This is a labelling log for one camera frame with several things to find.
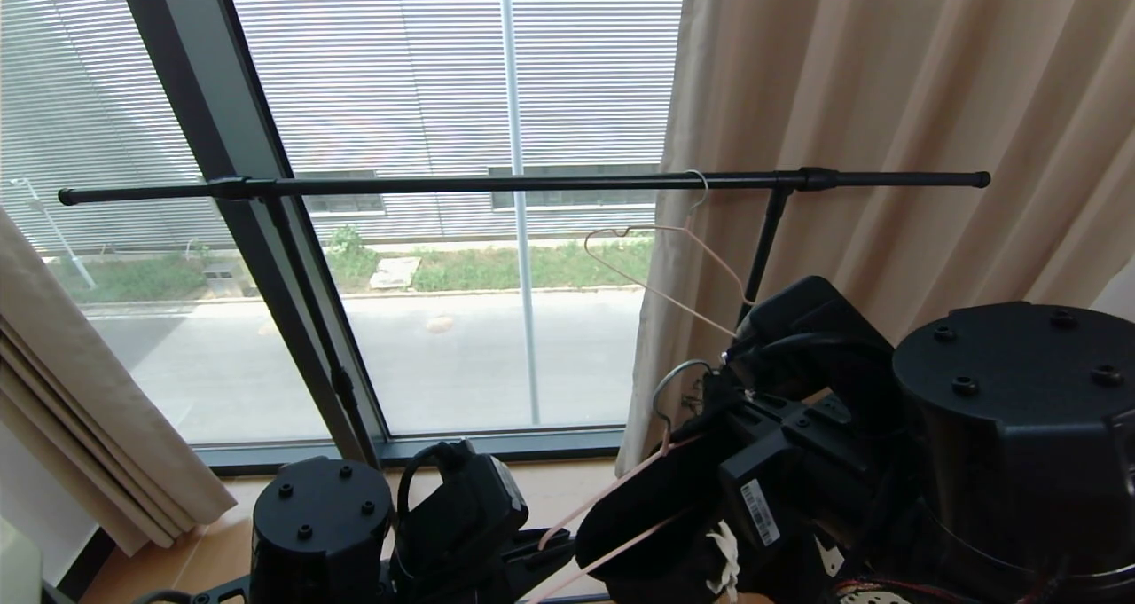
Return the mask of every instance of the black clothes rack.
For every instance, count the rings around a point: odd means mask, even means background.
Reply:
[[[977,187],[990,184],[990,175],[977,173],[840,173],[830,168],[799,168],[789,171],[766,173],[648,173],[637,176],[511,176],[510,178],[377,178],[353,181],[275,179],[224,176],[203,184],[170,184],[170,186],[124,188],[60,188],[62,204],[109,203],[109,201],[152,201],[163,199],[211,199],[219,201],[260,200],[266,204],[272,223],[286,228],[281,199],[285,196],[325,196],[337,194],[430,194],[459,192],[577,192],[583,188],[770,188],[772,194],[765,208],[764,224],[757,241],[757,251],[745,290],[746,300],[755,300],[760,280],[768,265],[776,228],[794,192],[819,192],[835,187]],[[303,271],[303,261],[295,237],[281,233],[284,253],[293,269]],[[363,420],[352,394],[352,381],[342,366],[330,333],[320,311],[314,290],[309,282],[300,282],[300,293],[311,314],[316,330],[331,370],[331,386],[339,396],[344,411],[360,442],[365,442]],[[749,304],[741,303],[738,324],[749,312]],[[372,447],[364,447],[367,462],[378,468]]]

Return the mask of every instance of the bolt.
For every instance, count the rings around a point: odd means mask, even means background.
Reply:
[[[953,378],[952,383],[953,393],[959,396],[975,396],[977,395],[977,380],[974,380],[968,375],[958,375]]]
[[[1050,324],[1052,324],[1057,329],[1075,329],[1076,328],[1076,317],[1068,312],[1066,309],[1058,309],[1052,312],[1052,317],[1049,318]]]
[[[1124,383],[1124,375],[1110,364],[1101,364],[1092,370],[1092,381],[1102,387],[1118,387]]]
[[[952,343],[957,337],[958,335],[953,333],[953,329],[950,329],[945,325],[941,325],[934,329],[934,338],[940,343]]]

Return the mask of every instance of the barcode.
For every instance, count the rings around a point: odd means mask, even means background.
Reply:
[[[776,520],[773,520],[768,501],[765,500],[765,492],[760,490],[760,483],[753,479],[741,485],[741,496],[745,498],[745,505],[749,507],[753,523],[757,526],[762,544],[771,546],[772,543],[780,539],[780,529],[776,528]]]

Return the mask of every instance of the baseboard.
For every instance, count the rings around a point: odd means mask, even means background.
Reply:
[[[107,563],[111,552],[116,548],[115,540],[110,539],[107,531],[98,528],[91,539],[87,540],[83,551],[79,551],[70,568],[59,580],[59,593],[77,602],[82,598],[86,589],[90,588],[94,577],[99,574],[102,564]]]

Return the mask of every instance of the wooden floor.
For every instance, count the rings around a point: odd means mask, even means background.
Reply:
[[[612,460],[514,463],[508,468],[528,503],[528,528],[554,525],[614,479]],[[400,473],[394,471],[387,475],[392,489],[396,490]],[[79,604],[125,604],[162,588],[197,593],[246,574],[251,556],[252,507],[270,480],[264,477],[227,480],[225,484],[237,498],[237,506],[208,527],[195,528],[170,548],[151,545],[133,557],[115,551]],[[411,504],[432,493],[438,484],[440,478],[435,471],[418,471],[411,487]],[[384,548],[386,555],[389,554],[388,547]],[[574,562],[571,562],[563,572],[574,568]],[[602,582],[585,576],[556,593],[555,597],[603,593],[606,592]],[[741,596],[741,604],[767,602],[762,597]]]

